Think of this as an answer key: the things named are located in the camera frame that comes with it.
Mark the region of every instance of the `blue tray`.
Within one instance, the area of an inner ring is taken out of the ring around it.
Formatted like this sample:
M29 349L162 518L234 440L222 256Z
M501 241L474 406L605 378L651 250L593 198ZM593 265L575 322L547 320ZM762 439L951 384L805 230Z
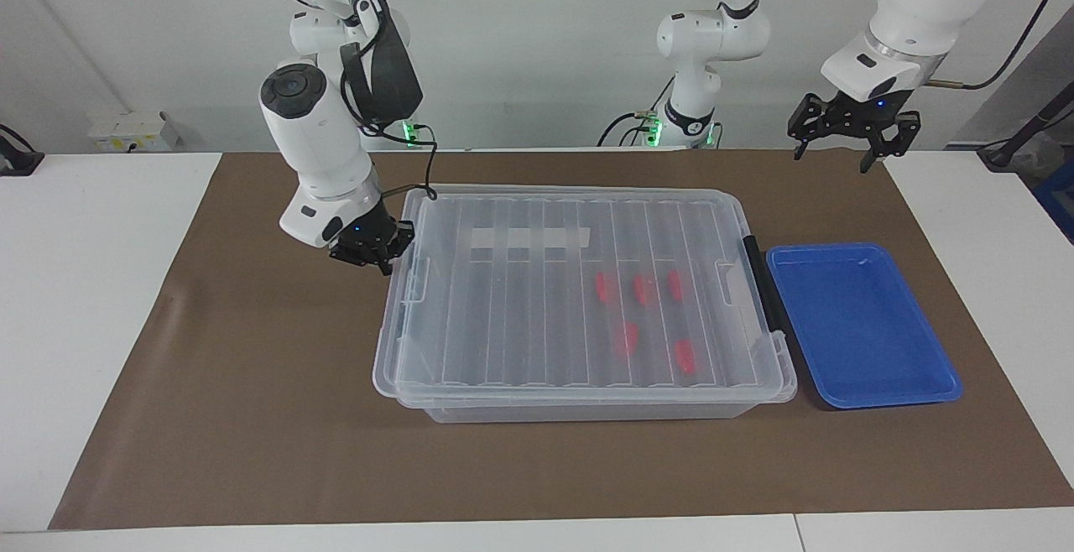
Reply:
M961 380L882 247L774 247L768 266L826 402L857 409L962 396Z

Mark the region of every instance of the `transparent lid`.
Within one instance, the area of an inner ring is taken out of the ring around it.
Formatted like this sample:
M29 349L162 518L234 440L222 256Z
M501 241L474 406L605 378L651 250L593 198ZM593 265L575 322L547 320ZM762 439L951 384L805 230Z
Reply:
M437 186L408 193L374 367L410 407L778 403L738 201L717 191Z

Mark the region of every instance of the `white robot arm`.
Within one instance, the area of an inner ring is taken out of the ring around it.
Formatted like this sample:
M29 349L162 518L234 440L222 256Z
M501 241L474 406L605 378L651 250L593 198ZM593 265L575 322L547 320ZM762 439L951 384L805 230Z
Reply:
M902 105L930 81L986 0L875 1L867 31L822 67L838 89L836 98L826 102L810 93L790 117L787 132L799 142L796 159L811 140L828 135L869 140L862 173L877 158L905 154L921 122L919 113L900 113ZM890 129L896 134L888 139Z
M391 274L413 227L384 208L359 125L383 135L418 107L421 88L387 0L297 1L315 9L291 20L303 57L268 75L260 96L273 140L299 176L280 228L330 247L334 259Z
M674 63L674 87L658 107L655 144L702 144L721 88L713 62L753 59L768 47L772 26L760 0L716 1L716 10L676 13L661 24L657 46Z

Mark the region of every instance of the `white table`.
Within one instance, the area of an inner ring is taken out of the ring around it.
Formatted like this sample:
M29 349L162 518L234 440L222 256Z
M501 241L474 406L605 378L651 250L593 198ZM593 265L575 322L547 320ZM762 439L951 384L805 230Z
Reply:
M0 180L0 532L44 529L218 155L55 156ZM917 151L888 170L1074 481L1074 247L1014 176ZM131 252L131 247L139 247ZM107 329L100 328L106 321ZM1074 510L266 526L0 535L5 550L1074 549Z

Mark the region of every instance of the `brown mat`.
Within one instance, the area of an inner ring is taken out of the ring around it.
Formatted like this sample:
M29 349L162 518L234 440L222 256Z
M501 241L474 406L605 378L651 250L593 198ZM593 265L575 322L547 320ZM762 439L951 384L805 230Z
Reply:
M470 426L376 393L388 281L279 231L294 174L278 156L226 156L50 528L1074 505L887 171L860 176L858 157L446 155L435 174L715 188L742 201L765 247L879 243L961 375L961 401L827 411L799 366L797 400L729 421ZM392 184L424 165L377 161Z

